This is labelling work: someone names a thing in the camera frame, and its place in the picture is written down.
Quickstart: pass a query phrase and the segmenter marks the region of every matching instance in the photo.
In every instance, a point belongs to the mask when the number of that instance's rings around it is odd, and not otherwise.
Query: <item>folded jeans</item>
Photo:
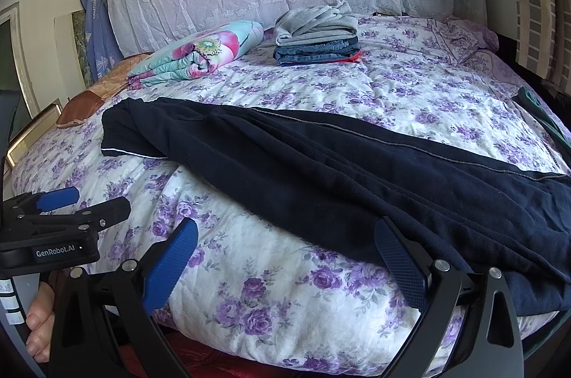
[[[343,51],[326,53],[326,54],[312,54],[306,56],[281,56],[276,54],[276,60],[280,65],[295,65],[295,64],[323,64],[325,62],[340,62],[346,61],[355,57],[361,52],[359,47],[347,48]]]
[[[334,40],[324,43],[304,44],[299,46],[276,46],[273,51],[274,58],[276,54],[282,56],[307,56],[310,54],[332,53],[347,49],[349,46],[359,43],[356,36],[348,40]]]

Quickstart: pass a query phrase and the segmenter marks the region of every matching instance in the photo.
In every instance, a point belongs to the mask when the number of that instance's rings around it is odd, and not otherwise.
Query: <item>red fabric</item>
[[[350,57],[349,59],[343,59],[342,61],[337,61],[337,62],[356,62],[359,57],[361,57],[363,55],[363,51],[359,51],[355,56]]]
[[[166,339],[186,369],[192,374],[192,378],[290,378],[293,376],[292,370],[231,356],[192,341],[181,333],[169,333]],[[121,347],[121,357],[130,373],[139,378],[147,378],[131,346]]]

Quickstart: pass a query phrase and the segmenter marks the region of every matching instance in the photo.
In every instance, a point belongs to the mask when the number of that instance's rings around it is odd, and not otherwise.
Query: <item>label sticker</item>
[[[14,287],[10,280],[0,280],[0,294],[10,294],[14,292]]]
[[[10,325],[21,325],[24,323],[24,317],[22,317],[21,312],[7,312],[6,319]]]
[[[39,246],[32,248],[32,251],[36,262],[47,263],[77,255],[79,253],[79,244],[73,241],[72,243]]]
[[[2,301],[2,306],[7,311],[13,311],[20,308],[20,305],[18,304],[18,298],[16,296],[0,297],[0,300]]]

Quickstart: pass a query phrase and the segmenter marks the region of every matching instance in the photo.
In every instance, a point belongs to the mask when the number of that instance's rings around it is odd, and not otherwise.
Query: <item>white trim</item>
[[[24,58],[24,49],[22,48],[22,35],[20,31],[20,3],[15,2],[6,9],[0,11],[0,24],[10,21],[10,37],[12,39],[12,53],[14,55],[14,63],[16,65],[16,73],[18,74],[18,81],[20,89],[24,96],[24,101],[28,107],[28,112],[31,118],[39,114],[40,109],[38,101],[36,100],[28,68],[26,66],[26,59]]]
[[[101,151],[122,152],[122,153],[124,153],[124,154],[129,154],[130,156],[144,157],[145,159],[168,159],[168,157],[144,156],[144,155],[142,155],[142,154],[136,154],[136,153],[131,152],[131,151],[116,150],[115,148],[101,148]]]

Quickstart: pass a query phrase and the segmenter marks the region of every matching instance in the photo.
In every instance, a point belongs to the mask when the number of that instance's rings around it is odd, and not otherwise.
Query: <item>gold frame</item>
[[[59,99],[56,99],[15,136],[6,153],[6,165],[9,170],[13,170],[25,151],[54,127],[61,113],[62,105]]]

